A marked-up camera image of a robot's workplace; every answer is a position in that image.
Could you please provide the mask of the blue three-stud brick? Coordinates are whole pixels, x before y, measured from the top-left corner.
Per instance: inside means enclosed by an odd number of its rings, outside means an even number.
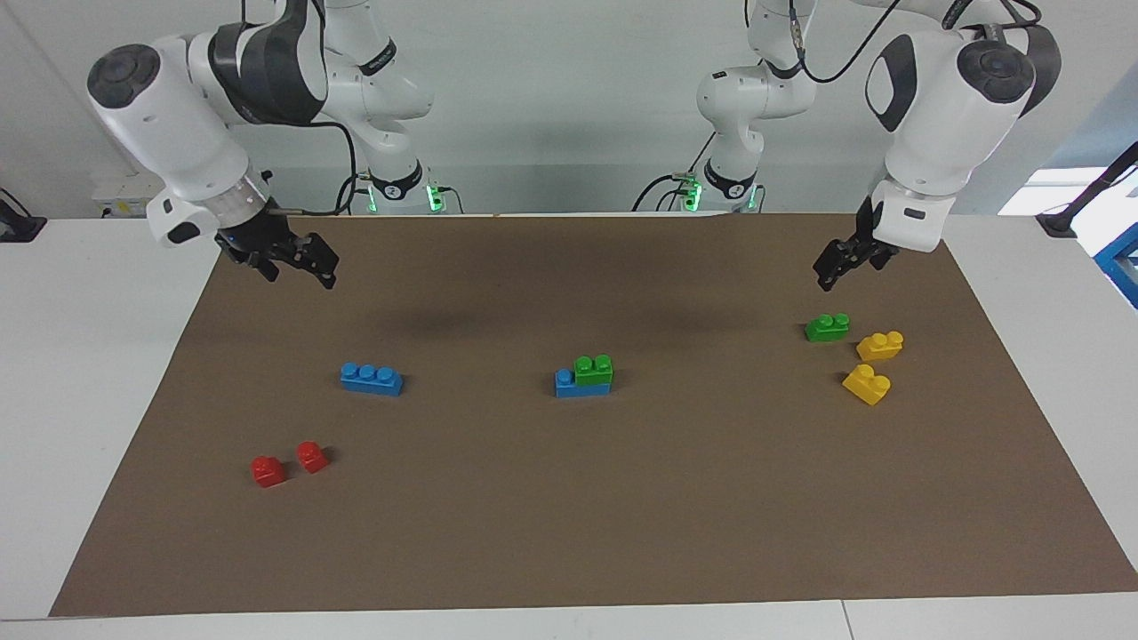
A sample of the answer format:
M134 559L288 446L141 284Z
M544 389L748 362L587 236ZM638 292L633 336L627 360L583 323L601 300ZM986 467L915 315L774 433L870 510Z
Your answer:
M361 366L355 364L355 362L346 362L341 366L339 380L344 389L373 394L373 396L398 397L403 387L402 374L396 369L372 364Z
M558 369L554 374L554 394L556 397L589 397L609 396L613 389L610 381L597 381L597 384L582 385L576 381L574 370L568 368Z

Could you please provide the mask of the yellow two-stud brick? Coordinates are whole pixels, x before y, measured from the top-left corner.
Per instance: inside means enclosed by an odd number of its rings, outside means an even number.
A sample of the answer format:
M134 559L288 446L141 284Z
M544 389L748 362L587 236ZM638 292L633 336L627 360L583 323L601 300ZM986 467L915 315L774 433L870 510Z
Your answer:
M859 340L857 354L863 362L875 362L887 359L894 359L905 346L902 333L871 333L865 339Z
M893 388L893 381L884 374L876 374L869 364L858 364L846 375L842 386L853 393L853 396L860 397L866 405L874 407L887 397L887 393Z

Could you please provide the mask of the white power strip box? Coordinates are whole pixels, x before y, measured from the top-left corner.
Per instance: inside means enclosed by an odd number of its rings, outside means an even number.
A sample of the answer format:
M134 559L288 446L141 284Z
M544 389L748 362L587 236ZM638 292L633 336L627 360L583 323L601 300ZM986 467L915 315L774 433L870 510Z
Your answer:
M91 200L102 219L143 219L148 204L163 187L163 180L151 173L98 180Z

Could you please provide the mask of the black angled stand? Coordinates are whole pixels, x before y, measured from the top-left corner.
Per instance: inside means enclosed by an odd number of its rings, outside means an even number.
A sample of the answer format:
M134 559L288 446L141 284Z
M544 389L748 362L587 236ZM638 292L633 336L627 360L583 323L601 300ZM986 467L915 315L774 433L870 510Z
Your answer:
M1110 163L1110 166L1099 177L1094 179L1088 187L1085 187L1085 190L1080 195L1077 195L1077 198L1064 205L1059 213L1040 213L1034 216L1036 222L1049 236L1056 236L1056 238L1077 238L1077 231L1072 229L1073 220L1098 195L1125 181L1125 178L1133 173L1133 171L1138 171L1138 140L1118 155L1118 158Z

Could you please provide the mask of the black table clamp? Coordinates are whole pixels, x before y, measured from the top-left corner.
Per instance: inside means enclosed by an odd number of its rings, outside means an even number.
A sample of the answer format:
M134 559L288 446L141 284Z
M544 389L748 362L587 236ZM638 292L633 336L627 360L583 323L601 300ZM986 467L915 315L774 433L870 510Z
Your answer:
M48 219L32 215L11 191L0 188L0 244L33 243Z

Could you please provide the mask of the brown table mat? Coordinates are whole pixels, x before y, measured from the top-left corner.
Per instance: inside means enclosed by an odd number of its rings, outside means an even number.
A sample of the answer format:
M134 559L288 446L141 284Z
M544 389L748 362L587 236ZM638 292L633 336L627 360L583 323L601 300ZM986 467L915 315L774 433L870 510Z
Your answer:
M825 294L846 216L292 225L336 288L217 260L53 615L1138 590L946 247ZM838 313L846 339L807 340ZM609 396L556 397L597 354ZM858 364L893 381L877 405Z

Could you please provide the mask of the blue metal frame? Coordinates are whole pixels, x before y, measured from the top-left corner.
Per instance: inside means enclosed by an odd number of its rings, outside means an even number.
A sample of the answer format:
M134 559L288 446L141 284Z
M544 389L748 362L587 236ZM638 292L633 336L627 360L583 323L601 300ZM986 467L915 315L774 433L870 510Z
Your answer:
M1138 311L1138 221L1094 255L1094 263Z

